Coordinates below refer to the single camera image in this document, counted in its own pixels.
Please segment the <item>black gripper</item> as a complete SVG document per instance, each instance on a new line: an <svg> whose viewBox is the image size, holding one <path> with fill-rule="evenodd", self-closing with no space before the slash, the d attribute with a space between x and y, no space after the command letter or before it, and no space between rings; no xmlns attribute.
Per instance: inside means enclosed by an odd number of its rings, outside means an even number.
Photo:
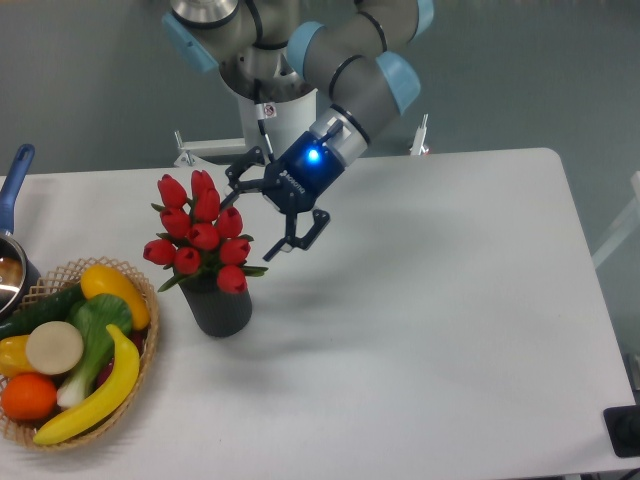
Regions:
<svg viewBox="0 0 640 480"><path fill-rule="evenodd" d="M253 168L260 176L245 178ZM262 193L285 214L285 233L263 256L271 261L279 252L308 250L331 220L330 214L316 208L313 224L299 237L298 213L310 211L320 195L344 172L341 161L311 133L304 132L275 162L266 166L263 151L253 147L225 170L230 192L220 202L221 208L231 207L247 193Z"/></svg>

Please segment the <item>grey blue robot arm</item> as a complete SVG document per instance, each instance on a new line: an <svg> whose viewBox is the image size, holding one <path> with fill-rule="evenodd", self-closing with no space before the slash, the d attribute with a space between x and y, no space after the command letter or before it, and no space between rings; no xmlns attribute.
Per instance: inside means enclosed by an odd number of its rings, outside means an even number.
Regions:
<svg viewBox="0 0 640 480"><path fill-rule="evenodd" d="M401 116L421 84L398 49L431 24L429 1L359 1L330 28L296 1L174 1L168 39L236 97L245 153L227 169L229 200L262 194L285 217L274 251L306 250L328 224L318 198Z"/></svg>

